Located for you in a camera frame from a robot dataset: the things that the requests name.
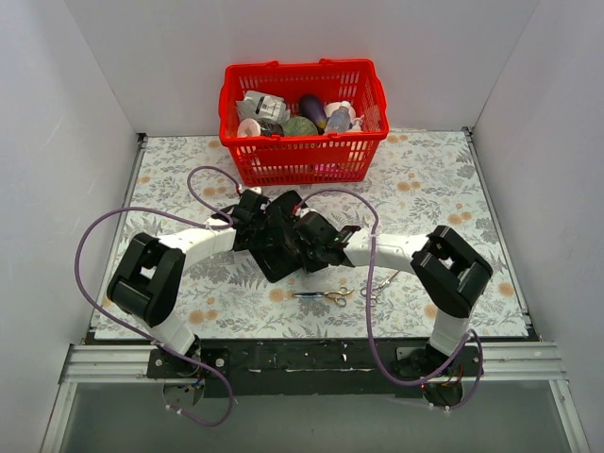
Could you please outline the black zip tool case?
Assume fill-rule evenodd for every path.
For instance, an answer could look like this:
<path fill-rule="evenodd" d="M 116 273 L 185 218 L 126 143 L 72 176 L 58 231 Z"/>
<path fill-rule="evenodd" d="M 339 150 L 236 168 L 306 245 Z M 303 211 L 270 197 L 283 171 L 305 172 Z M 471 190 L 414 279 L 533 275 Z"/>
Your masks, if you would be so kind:
<path fill-rule="evenodd" d="M 271 201 L 253 220 L 246 248 L 269 282 L 275 283 L 303 267 L 301 245 L 294 224 L 295 206 L 302 200 L 287 191 Z"/>

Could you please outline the silver thinning scissors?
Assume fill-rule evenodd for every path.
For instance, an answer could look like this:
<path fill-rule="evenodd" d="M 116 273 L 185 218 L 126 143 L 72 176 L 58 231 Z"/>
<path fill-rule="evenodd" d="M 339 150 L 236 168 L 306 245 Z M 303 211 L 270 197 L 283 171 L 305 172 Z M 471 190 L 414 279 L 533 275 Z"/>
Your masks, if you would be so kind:
<path fill-rule="evenodd" d="M 346 298 L 352 293 L 354 293 L 353 290 L 341 287 L 338 290 L 293 293 L 292 297 L 298 299 L 326 299 L 332 301 L 336 306 L 344 308 L 347 305 Z"/>

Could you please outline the silver straight hair scissors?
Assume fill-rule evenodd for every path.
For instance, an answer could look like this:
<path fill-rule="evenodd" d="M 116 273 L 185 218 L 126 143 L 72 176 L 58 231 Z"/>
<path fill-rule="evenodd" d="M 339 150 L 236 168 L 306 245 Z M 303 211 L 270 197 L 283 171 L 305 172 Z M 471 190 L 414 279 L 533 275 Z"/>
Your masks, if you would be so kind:
<path fill-rule="evenodd" d="M 369 296 L 369 306 L 374 308 L 378 304 L 378 300 L 382 293 L 394 282 L 400 271 L 395 271 L 393 274 L 385 278 L 383 281 L 372 283 L 372 288 Z"/>

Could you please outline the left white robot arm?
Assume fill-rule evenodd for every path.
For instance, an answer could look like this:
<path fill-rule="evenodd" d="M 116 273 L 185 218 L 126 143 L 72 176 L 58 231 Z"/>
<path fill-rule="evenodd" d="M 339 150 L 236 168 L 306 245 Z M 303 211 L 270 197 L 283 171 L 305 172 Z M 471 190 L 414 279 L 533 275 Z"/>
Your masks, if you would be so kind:
<path fill-rule="evenodd" d="M 107 289 L 107 298 L 141 323 L 159 345 L 171 349 L 168 365 L 183 378 L 201 364 L 196 338 L 175 312 L 184 272 L 215 254 L 243 247 L 243 229 L 266 210 L 269 198 L 246 190 L 234 207 L 215 213 L 201 227 L 163 237 L 134 236 Z"/>

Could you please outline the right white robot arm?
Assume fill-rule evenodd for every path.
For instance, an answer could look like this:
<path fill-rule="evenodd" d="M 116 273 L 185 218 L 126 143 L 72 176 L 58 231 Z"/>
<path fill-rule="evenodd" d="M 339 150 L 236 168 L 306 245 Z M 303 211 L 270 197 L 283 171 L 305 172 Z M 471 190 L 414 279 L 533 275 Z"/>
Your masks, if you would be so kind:
<path fill-rule="evenodd" d="M 453 228 L 411 236 L 360 226 L 338 230 L 310 211 L 294 223 L 294 236 L 307 266 L 381 267 L 416 276 L 437 314 L 424 350 L 404 359 L 404 375 L 444 376 L 459 367 L 471 314 L 493 269 Z"/>

